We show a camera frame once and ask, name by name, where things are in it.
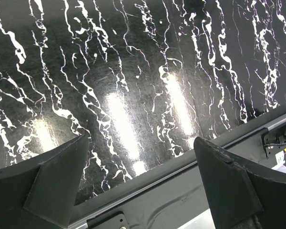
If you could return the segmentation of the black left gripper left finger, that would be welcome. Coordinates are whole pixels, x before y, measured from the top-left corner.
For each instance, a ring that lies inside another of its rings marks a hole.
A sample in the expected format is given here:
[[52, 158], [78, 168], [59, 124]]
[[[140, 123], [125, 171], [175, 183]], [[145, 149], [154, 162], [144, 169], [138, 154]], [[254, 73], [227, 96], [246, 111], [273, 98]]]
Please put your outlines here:
[[0, 169], [0, 229], [65, 229], [71, 220], [89, 140], [78, 136]]

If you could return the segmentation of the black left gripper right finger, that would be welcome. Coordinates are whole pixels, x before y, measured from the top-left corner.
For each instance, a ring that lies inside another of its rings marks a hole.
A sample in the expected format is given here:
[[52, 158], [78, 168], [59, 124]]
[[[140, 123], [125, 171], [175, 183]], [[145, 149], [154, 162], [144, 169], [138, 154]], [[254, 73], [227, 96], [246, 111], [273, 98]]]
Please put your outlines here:
[[286, 229], [286, 173], [201, 137], [194, 151], [217, 229]]

